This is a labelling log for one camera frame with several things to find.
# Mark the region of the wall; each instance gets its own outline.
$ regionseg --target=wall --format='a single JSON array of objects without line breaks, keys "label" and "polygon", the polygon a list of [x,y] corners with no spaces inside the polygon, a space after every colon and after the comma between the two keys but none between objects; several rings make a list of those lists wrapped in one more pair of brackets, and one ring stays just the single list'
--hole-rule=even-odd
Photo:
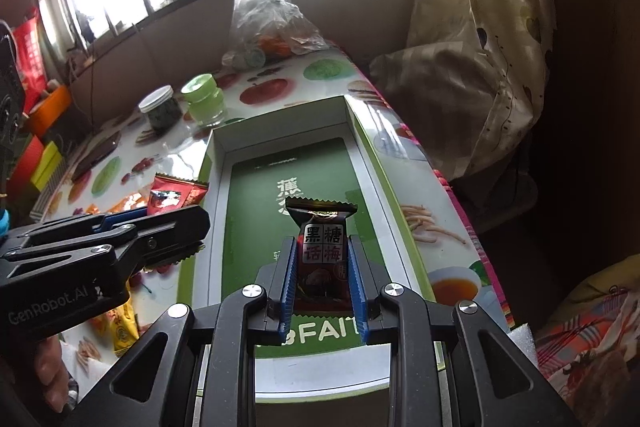
[{"label": "wall", "polygon": [[640,251],[640,0],[556,0],[556,9],[531,157],[535,227],[566,292]]},{"label": "wall", "polygon": [[[414,0],[292,0],[325,38],[362,66],[402,49]],[[129,111],[164,84],[179,87],[192,76],[215,71],[226,51],[233,0],[197,0],[145,26],[72,85],[89,115],[94,86],[97,124]]]}]

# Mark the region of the green jar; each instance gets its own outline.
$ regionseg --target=green jar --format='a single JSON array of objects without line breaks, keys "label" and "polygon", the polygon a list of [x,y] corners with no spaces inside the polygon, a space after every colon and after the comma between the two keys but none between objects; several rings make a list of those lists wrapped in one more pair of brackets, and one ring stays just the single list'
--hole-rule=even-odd
[{"label": "green jar", "polygon": [[199,74],[180,90],[189,103],[189,113],[200,125],[217,125],[225,119],[222,89],[210,73]]}]

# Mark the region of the fruit-patterned tablecloth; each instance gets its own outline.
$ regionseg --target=fruit-patterned tablecloth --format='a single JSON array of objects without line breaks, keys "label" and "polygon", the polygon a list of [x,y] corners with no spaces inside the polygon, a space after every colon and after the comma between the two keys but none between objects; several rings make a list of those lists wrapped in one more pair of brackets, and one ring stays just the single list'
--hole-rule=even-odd
[{"label": "fruit-patterned tablecloth", "polygon": [[[222,125],[320,98],[348,97],[373,144],[383,175],[414,229],[415,246],[436,299],[453,304],[460,298],[474,298],[503,328],[513,326],[491,264],[446,180],[431,168],[408,127],[340,50],[332,48],[292,57],[260,70],[217,75],[216,79],[225,97]],[[201,169],[210,130],[198,127],[190,119],[184,101],[180,104],[184,117],[162,137],[150,132],[138,112],[105,124],[76,153],[76,162],[105,137],[119,131],[116,150],[75,184],[70,180],[73,162],[44,219],[67,217],[74,212],[115,212],[145,204],[156,172],[180,178],[207,174],[202,174]],[[425,217],[433,221],[433,230],[416,227]],[[132,291],[140,325],[153,322],[177,300],[191,301],[188,278],[193,265],[188,269],[183,265],[184,262],[165,273],[143,273],[142,284]],[[97,344],[104,360],[115,360],[109,339],[97,339],[89,325],[65,332],[66,340],[74,345],[85,336]]]}]

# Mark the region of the clear plastic bag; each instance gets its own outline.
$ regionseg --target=clear plastic bag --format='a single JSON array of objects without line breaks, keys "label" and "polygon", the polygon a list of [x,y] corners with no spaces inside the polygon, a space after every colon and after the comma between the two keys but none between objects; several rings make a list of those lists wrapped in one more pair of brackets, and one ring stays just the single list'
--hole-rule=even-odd
[{"label": "clear plastic bag", "polygon": [[235,0],[222,64],[244,71],[328,47],[291,0]]}]

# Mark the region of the black candy package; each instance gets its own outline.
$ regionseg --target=black candy package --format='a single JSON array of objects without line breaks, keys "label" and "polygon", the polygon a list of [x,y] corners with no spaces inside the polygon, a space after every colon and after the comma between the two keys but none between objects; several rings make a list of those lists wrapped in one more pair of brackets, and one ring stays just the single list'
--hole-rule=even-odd
[{"label": "black candy package", "polygon": [[300,227],[294,311],[306,315],[351,312],[346,219],[358,206],[306,198],[287,198],[285,205]]}]

